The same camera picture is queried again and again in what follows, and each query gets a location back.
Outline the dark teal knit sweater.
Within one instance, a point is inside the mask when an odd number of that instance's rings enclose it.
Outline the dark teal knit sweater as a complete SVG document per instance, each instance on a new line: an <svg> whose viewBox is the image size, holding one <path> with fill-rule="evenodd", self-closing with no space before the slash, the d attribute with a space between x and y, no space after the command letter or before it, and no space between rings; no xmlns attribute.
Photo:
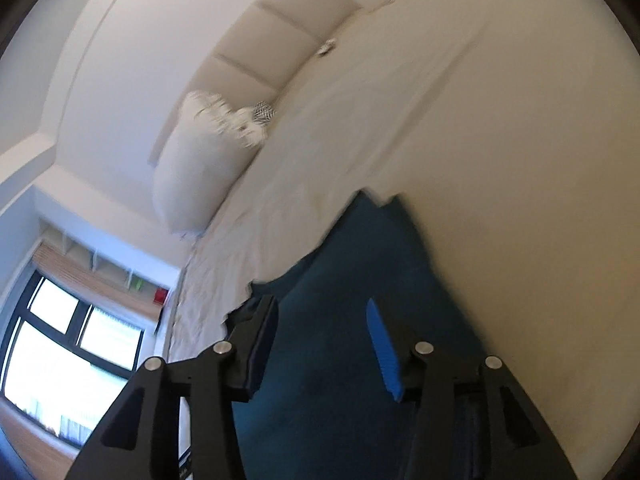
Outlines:
<svg viewBox="0 0 640 480"><path fill-rule="evenodd" d="M393 479L412 422L386 390L366 307L383 297L393 318L458 356L484 348L435 275L399 198L352 196L322 243L288 272L250 284L228 315L239 322L270 295L279 324L258 393L233 408L251 479Z"/></svg>

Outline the black framed window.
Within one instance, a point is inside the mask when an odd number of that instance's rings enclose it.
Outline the black framed window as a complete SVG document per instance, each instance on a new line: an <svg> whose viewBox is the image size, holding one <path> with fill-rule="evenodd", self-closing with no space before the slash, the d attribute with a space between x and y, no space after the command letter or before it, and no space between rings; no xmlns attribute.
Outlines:
<svg viewBox="0 0 640 480"><path fill-rule="evenodd" d="M1 396L81 448L134 374L143 336L34 271L1 341Z"/></svg>

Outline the red box on shelf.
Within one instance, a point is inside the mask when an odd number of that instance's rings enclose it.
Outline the red box on shelf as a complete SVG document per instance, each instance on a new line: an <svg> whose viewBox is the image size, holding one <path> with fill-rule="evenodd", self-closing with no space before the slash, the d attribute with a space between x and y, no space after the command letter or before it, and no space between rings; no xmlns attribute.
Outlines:
<svg viewBox="0 0 640 480"><path fill-rule="evenodd" d="M169 294L168 289L159 287L154 294L154 298L153 298L154 304L163 306L167 300L168 294Z"/></svg>

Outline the beige curtain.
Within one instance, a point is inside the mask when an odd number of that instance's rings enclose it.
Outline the beige curtain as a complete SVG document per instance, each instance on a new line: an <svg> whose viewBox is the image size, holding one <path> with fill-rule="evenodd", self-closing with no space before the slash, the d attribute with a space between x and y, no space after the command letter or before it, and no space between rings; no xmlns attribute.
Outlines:
<svg viewBox="0 0 640 480"><path fill-rule="evenodd" d="M41 243L36 248L32 261L42 274L71 292L76 292L89 304L122 315L131 323L155 326L160 320L162 308L153 301L105 281L46 243Z"/></svg>

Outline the white fluffy pillow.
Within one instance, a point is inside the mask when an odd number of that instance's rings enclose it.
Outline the white fluffy pillow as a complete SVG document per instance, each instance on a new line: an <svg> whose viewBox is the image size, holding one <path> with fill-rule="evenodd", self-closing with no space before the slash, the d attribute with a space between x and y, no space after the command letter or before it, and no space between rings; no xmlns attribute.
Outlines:
<svg viewBox="0 0 640 480"><path fill-rule="evenodd" d="M255 105L235 110L220 94L186 95L154 170L152 202L169 232L204 232L268 138L252 121Z"/></svg>

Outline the beige bed with duvet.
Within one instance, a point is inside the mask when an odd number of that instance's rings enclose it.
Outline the beige bed with duvet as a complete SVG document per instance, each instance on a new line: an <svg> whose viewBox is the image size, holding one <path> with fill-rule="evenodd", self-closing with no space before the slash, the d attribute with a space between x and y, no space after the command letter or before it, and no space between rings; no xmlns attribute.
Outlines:
<svg viewBox="0 0 640 480"><path fill-rule="evenodd" d="M173 360L352 196L399 198L431 266L579 478L639 422L639 55L604 0L394 0L294 78L196 243Z"/></svg>

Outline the black and white striped item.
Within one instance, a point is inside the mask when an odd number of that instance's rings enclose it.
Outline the black and white striped item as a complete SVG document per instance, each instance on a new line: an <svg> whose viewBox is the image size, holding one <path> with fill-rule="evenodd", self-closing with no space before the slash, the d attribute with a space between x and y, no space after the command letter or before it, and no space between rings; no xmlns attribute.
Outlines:
<svg viewBox="0 0 640 480"><path fill-rule="evenodd" d="M266 102L257 103L252 111L252 121L262 127L267 127L274 116L276 116L276 111L271 104Z"/></svg>

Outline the beige padded headboard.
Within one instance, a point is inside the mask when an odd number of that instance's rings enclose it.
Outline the beige padded headboard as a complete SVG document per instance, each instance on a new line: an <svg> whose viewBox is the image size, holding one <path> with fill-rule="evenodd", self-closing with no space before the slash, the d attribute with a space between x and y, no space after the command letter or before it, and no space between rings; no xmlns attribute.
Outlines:
<svg viewBox="0 0 640 480"><path fill-rule="evenodd" d="M255 0L181 91L152 147L149 164L157 165L189 92L218 93L232 108L272 103L358 9L355 0Z"/></svg>

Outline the small white item on bed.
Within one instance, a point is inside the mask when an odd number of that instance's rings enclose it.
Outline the small white item on bed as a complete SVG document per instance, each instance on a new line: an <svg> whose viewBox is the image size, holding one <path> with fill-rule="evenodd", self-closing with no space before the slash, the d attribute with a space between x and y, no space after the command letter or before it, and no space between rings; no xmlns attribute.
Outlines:
<svg viewBox="0 0 640 480"><path fill-rule="evenodd" d="M334 38L326 41L324 44L322 44L322 46L318 49L317 51L317 55L318 56L325 56L327 55L329 52L331 52L336 46L336 41Z"/></svg>

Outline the white wall shelf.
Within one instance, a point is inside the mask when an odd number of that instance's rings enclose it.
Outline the white wall shelf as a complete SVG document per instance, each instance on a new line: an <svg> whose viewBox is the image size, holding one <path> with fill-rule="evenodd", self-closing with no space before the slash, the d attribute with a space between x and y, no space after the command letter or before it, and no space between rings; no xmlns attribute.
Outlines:
<svg viewBox="0 0 640 480"><path fill-rule="evenodd" d="M98 250L81 243L48 220L39 219L39 227L44 244L105 283L126 290L130 294L141 296L144 300L151 302L153 302L155 291L159 287L169 290L166 302L176 289L176 282L163 284L150 280L131 266L124 266L113 258L104 256Z"/></svg>

